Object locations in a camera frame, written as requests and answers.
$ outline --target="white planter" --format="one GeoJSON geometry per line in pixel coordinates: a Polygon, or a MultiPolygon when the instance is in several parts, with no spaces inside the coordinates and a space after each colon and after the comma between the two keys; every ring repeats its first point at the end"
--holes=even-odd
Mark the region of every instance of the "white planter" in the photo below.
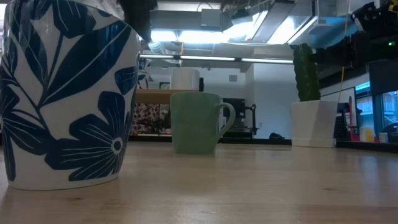
{"type": "Polygon", "coordinates": [[[334,147],[337,102],[306,101],[292,104],[293,146],[334,147]]]}

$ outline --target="wooden table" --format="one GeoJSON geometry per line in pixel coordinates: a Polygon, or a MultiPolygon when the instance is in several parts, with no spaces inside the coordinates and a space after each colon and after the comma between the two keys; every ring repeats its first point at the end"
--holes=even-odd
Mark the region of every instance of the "wooden table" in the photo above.
{"type": "Polygon", "coordinates": [[[0,165],[1,224],[398,223],[394,154],[219,145],[178,156],[134,143],[118,180],[48,192],[8,189],[0,165]]]}

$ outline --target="vent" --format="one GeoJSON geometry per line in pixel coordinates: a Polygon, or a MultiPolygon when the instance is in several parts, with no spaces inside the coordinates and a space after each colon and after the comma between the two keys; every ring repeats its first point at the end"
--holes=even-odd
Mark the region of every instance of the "vent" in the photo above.
{"type": "Polygon", "coordinates": [[[238,76],[237,75],[229,75],[229,81],[230,82],[237,82],[238,81],[238,76]]]}

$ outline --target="white cylinder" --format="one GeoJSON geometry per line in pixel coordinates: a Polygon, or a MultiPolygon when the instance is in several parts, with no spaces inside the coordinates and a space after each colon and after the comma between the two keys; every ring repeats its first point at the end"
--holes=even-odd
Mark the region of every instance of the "white cylinder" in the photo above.
{"type": "Polygon", "coordinates": [[[170,80],[171,90],[199,90],[199,71],[192,68],[175,68],[170,80]]]}

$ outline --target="mug handle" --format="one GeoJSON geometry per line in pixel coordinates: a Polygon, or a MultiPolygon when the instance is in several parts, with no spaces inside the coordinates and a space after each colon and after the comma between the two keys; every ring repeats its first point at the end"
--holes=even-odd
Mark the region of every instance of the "mug handle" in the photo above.
{"type": "Polygon", "coordinates": [[[234,123],[235,118],[236,118],[235,108],[231,104],[229,104],[229,103],[218,103],[218,104],[216,104],[216,109],[218,111],[221,110],[224,107],[229,109],[229,113],[230,113],[231,116],[229,117],[229,120],[227,121],[226,125],[223,128],[221,128],[221,130],[217,134],[217,136],[216,136],[216,141],[217,142],[218,142],[218,140],[220,140],[223,137],[223,135],[232,126],[232,124],[234,123]]]}

